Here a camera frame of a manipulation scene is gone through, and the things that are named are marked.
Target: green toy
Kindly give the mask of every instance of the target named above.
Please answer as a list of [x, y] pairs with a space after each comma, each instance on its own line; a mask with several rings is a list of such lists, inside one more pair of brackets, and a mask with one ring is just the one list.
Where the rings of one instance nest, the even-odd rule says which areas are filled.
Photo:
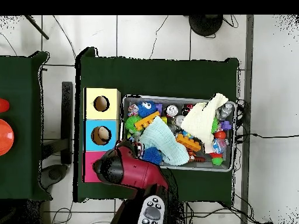
[[218, 129], [218, 125], [219, 125], [218, 120], [216, 118], [214, 118], [213, 123], [212, 123], [211, 133], [216, 132], [216, 130]]
[[212, 164], [216, 166], [220, 166], [223, 162], [223, 159], [221, 157], [212, 158]]
[[135, 127], [135, 123], [140, 121], [142, 118], [139, 115], [132, 115], [126, 121], [125, 128], [132, 134], [134, 134], [137, 129]]

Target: gray plastic bin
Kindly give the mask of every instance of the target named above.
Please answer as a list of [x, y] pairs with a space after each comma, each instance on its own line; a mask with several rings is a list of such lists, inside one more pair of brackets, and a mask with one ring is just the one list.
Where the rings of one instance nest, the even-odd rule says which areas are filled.
[[[152, 100], [155, 103], [162, 103], [163, 109], [171, 104], [174, 104], [179, 109], [179, 114], [181, 114], [181, 109], [184, 104], [196, 104], [198, 102], [208, 102], [208, 100], [196, 100], [196, 99], [184, 99], [184, 98], [171, 98], [171, 97], [157, 97], [157, 96], [133, 96], [127, 95], [123, 97], [122, 109], [123, 109], [123, 121], [120, 124], [120, 140], [127, 136], [127, 131], [124, 128], [124, 123], [128, 118], [128, 107], [132, 104], [138, 104], [139, 102], [145, 102], [147, 100]], [[161, 168], [170, 169], [181, 169], [181, 170], [204, 170], [204, 171], [214, 171], [214, 172], [228, 172], [234, 166], [234, 150], [235, 150], [235, 123], [237, 119], [237, 108], [234, 102], [228, 101], [234, 108], [230, 116], [226, 119], [232, 125], [232, 130], [226, 131], [227, 138], [229, 140], [229, 145], [226, 148], [226, 152], [223, 154], [223, 162], [220, 166], [213, 165], [211, 162], [211, 156], [205, 154], [202, 150], [196, 152], [198, 156], [205, 157], [205, 162], [188, 162], [181, 166], [171, 166], [165, 162], [161, 165]]]

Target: orange building block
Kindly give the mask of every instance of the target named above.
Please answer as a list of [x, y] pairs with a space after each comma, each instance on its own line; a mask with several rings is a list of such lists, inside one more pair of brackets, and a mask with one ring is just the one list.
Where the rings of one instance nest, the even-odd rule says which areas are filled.
[[189, 148], [195, 152], [199, 151], [201, 149], [201, 146], [199, 145], [199, 142], [195, 142], [193, 139], [189, 139], [188, 136], [183, 136], [182, 134], [179, 134], [176, 138], [176, 141], [180, 144], [184, 145], [186, 148]]
[[135, 127], [138, 131], [141, 131], [142, 130], [142, 126], [144, 128], [147, 128], [149, 126], [149, 124], [151, 124], [153, 122], [153, 119], [156, 117], [156, 116], [159, 116], [160, 113], [158, 111], [156, 111], [155, 113], [152, 113], [151, 115], [143, 118], [142, 120], [138, 121], [135, 123]]

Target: shape sorter box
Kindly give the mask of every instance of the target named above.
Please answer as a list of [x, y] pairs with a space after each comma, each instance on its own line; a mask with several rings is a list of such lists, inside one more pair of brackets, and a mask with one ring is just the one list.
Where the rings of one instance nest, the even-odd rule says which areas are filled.
[[93, 171], [92, 165], [99, 160], [106, 152], [104, 151], [90, 151], [85, 152], [85, 164], [83, 166], [83, 169], [85, 167], [85, 178], [84, 182], [101, 182], [95, 171]]
[[85, 88], [86, 119], [119, 120], [120, 92], [117, 89]]
[[[107, 144], [98, 145], [92, 140], [92, 132], [96, 127], [105, 127], [110, 132]], [[113, 149], [119, 140], [119, 120], [86, 120], [85, 123], [85, 151], [108, 151]]]

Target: light blue cloth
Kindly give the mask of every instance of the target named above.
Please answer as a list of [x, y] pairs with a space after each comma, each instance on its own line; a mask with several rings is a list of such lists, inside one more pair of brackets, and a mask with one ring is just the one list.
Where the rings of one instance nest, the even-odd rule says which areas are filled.
[[155, 117], [140, 136], [144, 148], [156, 147], [163, 154], [163, 161], [172, 166], [180, 166], [189, 161], [186, 147], [175, 140], [175, 136], [159, 117]]

